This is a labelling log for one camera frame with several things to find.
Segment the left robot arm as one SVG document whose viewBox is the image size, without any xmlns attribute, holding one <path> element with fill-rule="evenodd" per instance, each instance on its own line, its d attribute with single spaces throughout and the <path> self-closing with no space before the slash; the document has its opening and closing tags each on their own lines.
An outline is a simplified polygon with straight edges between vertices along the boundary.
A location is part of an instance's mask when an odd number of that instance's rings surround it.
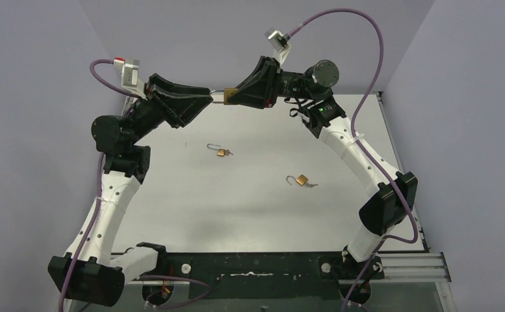
<svg viewBox="0 0 505 312">
<path fill-rule="evenodd" d="M 97 194 L 75 240 L 47 268 L 60 291 L 59 310 L 66 300 L 113 306 L 130 281 L 167 273 L 163 245 L 141 242 L 112 257 L 127 208 L 149 169 L 151 149 L 138 142 L 162 123 L 175 129 L 186 126 L 212 101 L 208 88 L 175 84 L 154 74 L 126 112 L 93 121 L 92 137 L 100 153 Z"/>
</svg>

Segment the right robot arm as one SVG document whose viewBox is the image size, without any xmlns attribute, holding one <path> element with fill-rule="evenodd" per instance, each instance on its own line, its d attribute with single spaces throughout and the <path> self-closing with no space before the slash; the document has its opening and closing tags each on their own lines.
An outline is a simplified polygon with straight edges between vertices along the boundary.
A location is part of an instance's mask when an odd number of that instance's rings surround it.
<svg viewBox="0 0 505 312">
<path fill-rule="evenodd" d="M 367 259 L 389 232 L 412 212 L 418 180 L 388 164 L 352 129 L 352 121 L 336 102 L 332 86 L 337 66 L 321 60 L 304 73 L 284 71 L 278 59 L 262 56 L 254 71 L 235 88 L 224 91 L 226 105 L 255 109 L 272 107 L 278 98 L 295 100 L 290 116 L 298 116 L 313 136 L 330 147 L 351 169 L 367 191 L 360 208 L 361 225 L 344 248 L 342 268 L 356 278 L 368 269 Z"/>
</svg>

